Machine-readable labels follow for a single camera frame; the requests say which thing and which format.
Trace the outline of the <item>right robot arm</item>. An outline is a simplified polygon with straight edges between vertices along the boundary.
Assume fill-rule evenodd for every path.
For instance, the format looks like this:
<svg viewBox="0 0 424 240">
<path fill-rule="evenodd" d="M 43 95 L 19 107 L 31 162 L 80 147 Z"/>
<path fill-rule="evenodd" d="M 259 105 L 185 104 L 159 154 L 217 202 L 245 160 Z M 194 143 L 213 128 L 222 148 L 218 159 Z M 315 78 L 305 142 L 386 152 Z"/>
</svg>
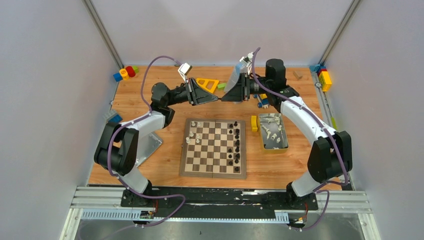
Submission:
<svg viewBox="0 0 424 240">
<path fill-rule="evenodd" d="M 229 88 L 221 101 L 241 103 L 251 95 L 266 94 L 269 104 L 291 120 L 310 143 L 307 171 L 287 185 L 286 204 L 292 209 L 298 209 L 305 203 L 307 195 L 327 184 L 335 184 L 333 179 L 336 177 L 344 177 L 344 181 L 338 185 L 347 185 L 348 173 L 353 168 L 351 136 L 321 120 L 300 94 L 287 84 L 283 60 L 267 60 L 264 76 L 253 70 L 252 61 L 248 57 L 242 58 L 234 66 L 227 82 Z"/>
</svg>

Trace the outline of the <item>wooden chess board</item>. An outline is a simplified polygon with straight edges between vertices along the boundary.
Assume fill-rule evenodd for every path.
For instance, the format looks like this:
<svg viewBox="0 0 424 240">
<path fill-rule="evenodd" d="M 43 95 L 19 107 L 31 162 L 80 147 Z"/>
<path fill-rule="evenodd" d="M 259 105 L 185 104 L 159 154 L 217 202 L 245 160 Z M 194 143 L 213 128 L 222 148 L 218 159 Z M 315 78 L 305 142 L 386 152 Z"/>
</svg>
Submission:
<svg viewBox="0 0 424 240">
<path fill-rule="evenodd" d="M 179 175 L 246 179 L 246 122 L 241 119 L 188 118 Z"/>
</svg>

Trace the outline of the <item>yellow tin with chess pieces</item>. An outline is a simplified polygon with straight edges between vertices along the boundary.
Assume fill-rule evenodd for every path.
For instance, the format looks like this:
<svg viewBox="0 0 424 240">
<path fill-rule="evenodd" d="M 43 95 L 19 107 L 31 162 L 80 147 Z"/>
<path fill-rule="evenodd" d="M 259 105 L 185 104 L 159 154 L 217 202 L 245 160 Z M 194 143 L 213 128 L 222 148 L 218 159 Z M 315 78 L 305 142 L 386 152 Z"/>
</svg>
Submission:
<svg viewBox="0 0 424 240">
<path fill-rule="evenodd" d="M 258 115 L 262 149 L 266 154 L 283 154 L 289 148 L 287 132 L 281 113 Z"/>
</svg>

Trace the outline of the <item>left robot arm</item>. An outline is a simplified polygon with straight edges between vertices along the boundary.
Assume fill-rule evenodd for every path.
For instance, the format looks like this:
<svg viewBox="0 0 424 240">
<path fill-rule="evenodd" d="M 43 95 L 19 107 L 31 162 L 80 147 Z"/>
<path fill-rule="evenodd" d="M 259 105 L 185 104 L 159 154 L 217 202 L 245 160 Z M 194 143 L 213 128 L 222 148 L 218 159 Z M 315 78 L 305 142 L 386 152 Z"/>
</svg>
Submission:
<svg viewBox="0 0 424 240">
<path fill-rule="evenodd" d="M 125 123 L 108 122 L 95 150 L 93 161 L 102 166 L 128 189 L 140 206 L 149 206 L 153 193 L 151 182 L 138 169 L 137 158 L 152 149 L 150 135 L 167 127 L 175 111 L 171 105 L 188 102 L 193 106 L 215 102 L 219 98 L 202 89 L 194 78 L 170 89 L 163 82 L 151 88 L 149 112 Z"/>
</svg>

